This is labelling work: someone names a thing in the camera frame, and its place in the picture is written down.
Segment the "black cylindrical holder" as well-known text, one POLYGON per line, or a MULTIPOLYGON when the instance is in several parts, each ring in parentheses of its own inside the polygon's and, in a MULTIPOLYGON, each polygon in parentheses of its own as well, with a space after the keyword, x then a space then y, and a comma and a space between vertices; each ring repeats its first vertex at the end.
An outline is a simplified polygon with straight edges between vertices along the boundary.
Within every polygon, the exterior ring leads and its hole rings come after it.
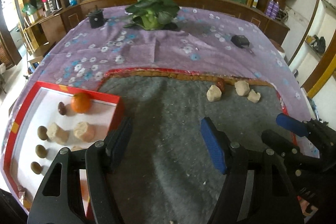
POLYGON ((95 6, 93 11, 88 12, 87 17, 92 29, 102 27, 105 24, 103 9, 99 9, 97 6, 95 6))

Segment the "dark red date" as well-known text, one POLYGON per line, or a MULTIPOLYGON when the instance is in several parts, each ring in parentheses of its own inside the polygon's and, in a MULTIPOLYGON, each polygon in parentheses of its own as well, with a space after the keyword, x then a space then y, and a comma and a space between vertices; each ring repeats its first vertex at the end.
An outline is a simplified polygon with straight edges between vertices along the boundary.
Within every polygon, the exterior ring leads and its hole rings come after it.
POLYGON ((67 109, 66 109, 66 106, 63 102, 58 103, 58 112, 59 112, 60 115, 66 115, 67 109))

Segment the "white yam chunk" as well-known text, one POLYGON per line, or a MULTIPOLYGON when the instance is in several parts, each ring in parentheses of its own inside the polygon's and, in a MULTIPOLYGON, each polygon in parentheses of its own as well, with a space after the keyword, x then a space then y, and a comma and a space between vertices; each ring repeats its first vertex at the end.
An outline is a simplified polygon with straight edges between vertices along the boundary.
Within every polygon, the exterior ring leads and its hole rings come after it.
POLYGON ((209 102, 217 102, 221 99, 222 91, 216 85, 211 85, 206 93, 207 100, 209 102))
POLYGON ((261 94, 251 89, 247 95, 247 99, 253 103, 258 103, 261 99, 261 94))
POLYGON ((234 84, 235 91, 239 96, 247 96, 250 92, 249 83, 240 80, 234 84))
POLYGON ((48 126, 47 135, 51 141, 61 145, 66 144, 69 138, 69 132, 62 129, 55 122, 48 126))
POLYGON ((91 142, 95 138, 95 129, 88 122, 79 122, 73 130, 74 136, 84 142, 91 142))

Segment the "green leafy cabbage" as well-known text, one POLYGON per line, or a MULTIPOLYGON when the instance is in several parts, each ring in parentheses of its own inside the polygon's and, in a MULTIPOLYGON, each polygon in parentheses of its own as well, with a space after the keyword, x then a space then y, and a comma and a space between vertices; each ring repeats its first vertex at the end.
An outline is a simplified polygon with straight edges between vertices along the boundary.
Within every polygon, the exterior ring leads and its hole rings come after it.
POLYGON ((179 6, 173 0, 137 0, 125 8, 129 21, 124 27, 138 27, 146 31, 175 31, 178 26, 173 20, 179 10, 179 6))

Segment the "purple floral tablecloth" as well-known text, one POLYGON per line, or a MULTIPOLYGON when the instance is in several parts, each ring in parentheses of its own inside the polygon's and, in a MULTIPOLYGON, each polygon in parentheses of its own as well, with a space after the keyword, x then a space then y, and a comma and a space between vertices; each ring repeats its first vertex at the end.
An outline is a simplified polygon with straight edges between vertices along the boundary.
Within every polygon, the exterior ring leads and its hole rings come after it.
POLYGON ((177 30, 146 31, 124 27, 127 13, 122 6, 106 8, 103 14, 106 22, 102 27, 92 29, 84 19, 46 55, 15 103, 11 120, 38 80, 96 90, 110 71, 138 68, 261 81, 275 88, 291 117, 300 121, 311 117, 293 73, 256 24, 183 7, 174 19, 177 30), (244 35, 252 52, 236 47, 231 42, 234 35, 244 35))

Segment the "large orange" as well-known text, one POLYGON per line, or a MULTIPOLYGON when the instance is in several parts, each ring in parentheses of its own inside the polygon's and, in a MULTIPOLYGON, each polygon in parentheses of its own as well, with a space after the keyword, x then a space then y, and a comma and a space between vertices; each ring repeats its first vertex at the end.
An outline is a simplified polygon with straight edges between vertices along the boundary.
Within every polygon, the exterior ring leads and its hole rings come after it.
POLYGON ((90 110, 91 97, 86 93, 76 93, 71 98, 71 109, 79 114, 84 114, 90 110))

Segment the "pink bottle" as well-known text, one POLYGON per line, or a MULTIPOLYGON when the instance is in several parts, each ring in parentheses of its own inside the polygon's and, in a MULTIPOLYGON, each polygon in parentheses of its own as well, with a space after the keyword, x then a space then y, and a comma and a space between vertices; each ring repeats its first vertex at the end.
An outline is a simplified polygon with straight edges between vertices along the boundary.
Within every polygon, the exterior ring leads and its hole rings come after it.
POLYGON ((50 5, 49 5, 49 1, 48 0, 41 0, 44 7, 45 7, 45 12, 46 13, 50 13, 50 5))

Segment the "wooden stool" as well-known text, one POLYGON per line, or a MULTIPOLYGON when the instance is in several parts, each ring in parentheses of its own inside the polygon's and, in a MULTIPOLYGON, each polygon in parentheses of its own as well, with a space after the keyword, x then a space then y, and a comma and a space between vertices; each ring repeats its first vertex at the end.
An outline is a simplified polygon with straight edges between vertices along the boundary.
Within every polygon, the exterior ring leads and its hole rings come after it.
POLYGON ((33 71, 55 45, 56 42, 46 42, 37 48, 37 50, 32 55, 27 57, 27 62, 30 64, 30 67, 32 67, 33 71))

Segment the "purple bottle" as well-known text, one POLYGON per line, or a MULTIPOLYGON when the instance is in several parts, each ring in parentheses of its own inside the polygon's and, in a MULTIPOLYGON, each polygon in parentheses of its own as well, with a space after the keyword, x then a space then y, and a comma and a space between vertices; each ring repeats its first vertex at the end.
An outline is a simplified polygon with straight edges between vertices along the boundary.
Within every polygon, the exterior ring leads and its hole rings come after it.
POLYGON ((266 16, 270 17, 271 19, 276 19, 279 8, 280 6, 278 2, 274 0, 270 0, 266 8, 266 12, 265 12, 266 16))

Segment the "black small device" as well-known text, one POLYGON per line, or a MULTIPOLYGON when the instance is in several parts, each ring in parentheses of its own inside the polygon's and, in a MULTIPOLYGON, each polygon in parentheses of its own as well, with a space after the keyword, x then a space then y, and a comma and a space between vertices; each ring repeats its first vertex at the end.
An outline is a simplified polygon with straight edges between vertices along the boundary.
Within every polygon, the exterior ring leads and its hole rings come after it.
POLYGON ((231 42, 238 48, 252 52, 251 43, 244 35, 234 35, 231 38, 231 42))

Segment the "grey felt mat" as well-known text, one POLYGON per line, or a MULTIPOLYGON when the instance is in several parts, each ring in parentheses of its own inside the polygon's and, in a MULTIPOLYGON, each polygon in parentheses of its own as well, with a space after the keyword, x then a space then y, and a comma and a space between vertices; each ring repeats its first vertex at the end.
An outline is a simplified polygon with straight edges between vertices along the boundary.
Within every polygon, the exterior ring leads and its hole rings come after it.
POLYGON ((207 223, 226 176, 213 165, 201 134, 201 120, 252 151, 264 151, 261 134, 281 112, 274 88, 256 86, 258 103, 228 86, 218 102, 207 100, 206 81, 131 76, 106 80, 100 91, 118 95, 133 131, 121 164, 109 183, 125 223, 207 223))

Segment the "red white tray box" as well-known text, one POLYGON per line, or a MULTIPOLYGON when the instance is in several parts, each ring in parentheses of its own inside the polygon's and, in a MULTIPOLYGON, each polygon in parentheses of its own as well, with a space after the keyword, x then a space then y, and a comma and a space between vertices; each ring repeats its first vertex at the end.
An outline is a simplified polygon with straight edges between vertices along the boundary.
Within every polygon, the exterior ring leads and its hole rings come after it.
POLYGON ((131 134, 121 97, 38 81, 1 165, 28 223, 123 223, 108 174, 131 134))

